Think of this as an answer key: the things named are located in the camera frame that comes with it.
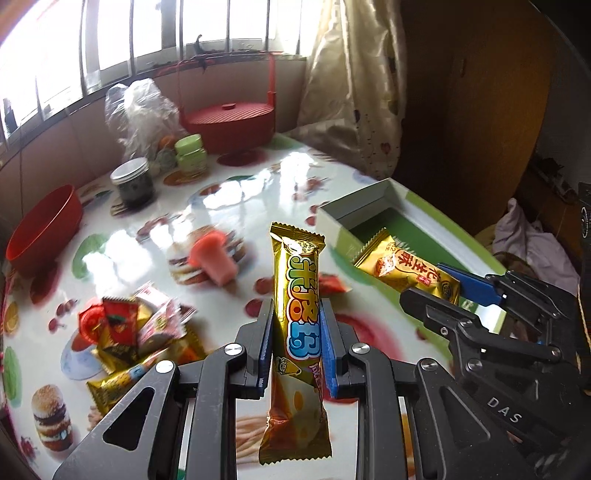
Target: pile of candy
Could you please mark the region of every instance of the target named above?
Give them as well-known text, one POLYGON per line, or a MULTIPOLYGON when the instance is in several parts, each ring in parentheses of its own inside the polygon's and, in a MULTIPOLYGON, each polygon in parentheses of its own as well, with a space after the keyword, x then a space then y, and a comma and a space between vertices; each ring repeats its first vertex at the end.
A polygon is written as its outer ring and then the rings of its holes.
POLYGON ((96 345, 92 354, 109 375, 87 382, 104 415, 161 360, 183 365, 205 358, 187 324, 195 309, 180 304, 152 283, 130 299, 103 298, 78 314, 80 334, 96 345))

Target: blue gripper pad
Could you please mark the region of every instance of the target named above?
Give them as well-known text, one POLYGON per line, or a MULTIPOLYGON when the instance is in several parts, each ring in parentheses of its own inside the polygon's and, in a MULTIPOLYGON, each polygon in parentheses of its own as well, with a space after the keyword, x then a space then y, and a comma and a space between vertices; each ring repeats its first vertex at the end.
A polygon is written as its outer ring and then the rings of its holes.
POLYGON ((330 396, 336 398, 338 391, 338 384, 336 381, 336 355, 330 340, 330 332, 326 323, 326 315, 324 313, 324 302, 320 303, 320 344, 322 355, 322 370, 324 372, 324 381, 326 388, 329 389, 330 396))
POLYGON ((460 295, 478 305, 500 305, 502 297, 496 292, 495 286, 485 278, 479 277, 463 270, 451 267, 443 263, 437 264, 437 268, 450 274, 460 282, 460 295))
POLYGON ((271 372, 271 326, 273 325, 273 320, 274 319, 271 318, 269 322, 267 322, 267 326, 265 328, 265 335, 261 343, 261 353, 259 354, 258 388, 261 397, 265 394, 265 390, 267 389, 267 385, 269 384, 269 373, 271 372))

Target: wooden door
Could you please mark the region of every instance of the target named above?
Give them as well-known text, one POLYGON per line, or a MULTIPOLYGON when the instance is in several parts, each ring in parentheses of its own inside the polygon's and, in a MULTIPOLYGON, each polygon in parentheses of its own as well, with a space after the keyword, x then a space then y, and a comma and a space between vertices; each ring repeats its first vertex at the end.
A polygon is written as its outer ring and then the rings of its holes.
POLYGON ((502 216, 533 152, 555 33, 527 0, 460 5, 436 204, 474 235, 502 216))

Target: open box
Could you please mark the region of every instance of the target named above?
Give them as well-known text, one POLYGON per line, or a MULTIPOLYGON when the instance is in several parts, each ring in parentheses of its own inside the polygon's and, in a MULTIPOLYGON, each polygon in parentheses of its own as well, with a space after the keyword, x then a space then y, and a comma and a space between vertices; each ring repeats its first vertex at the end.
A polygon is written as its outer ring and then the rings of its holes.
MULTIPOLYGON (((317 231, 345 262, 351 262, 383 227, 401 248, 432 264, 447 263, 482 277, 505 273, 505 267, 465 230, 392 179, 334 200, 317 212, 317 231)), ((505 313, 499 307, 465 301, 460 305, 479 315, 490 331, 500 331, 505 313)))

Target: window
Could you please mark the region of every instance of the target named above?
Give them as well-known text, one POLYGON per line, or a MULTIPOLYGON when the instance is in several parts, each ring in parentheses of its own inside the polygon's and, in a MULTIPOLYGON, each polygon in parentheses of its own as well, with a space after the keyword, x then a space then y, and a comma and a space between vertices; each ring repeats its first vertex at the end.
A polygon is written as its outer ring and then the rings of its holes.
POLYGON ((82 0, 59 0, 37 20, 35 71, 44 117, 82 98, 78 55, 81 13, 82 0))
POLYGON ((20 127, 28 132, 84 95, 156 65, 177 62, 178 26, 186 59, 198 51, 262 51, 267 41, 271 51, 306 55, 322 3, 39 0, 0 46, 4 136, 10 145, 20 127), (183 11, 178 12, 181 4, 183 11))
POLYGON ((98 53, 101 70, 126 63, 129 59, 130 5, 130 0, 99 2, 98 53))
POLYGON ((37 113, 34 63, 21 53, 35 51, 30 32, 38 15, 38 8, 31 9, 0 47, 0 108, 6 137, 37 113))

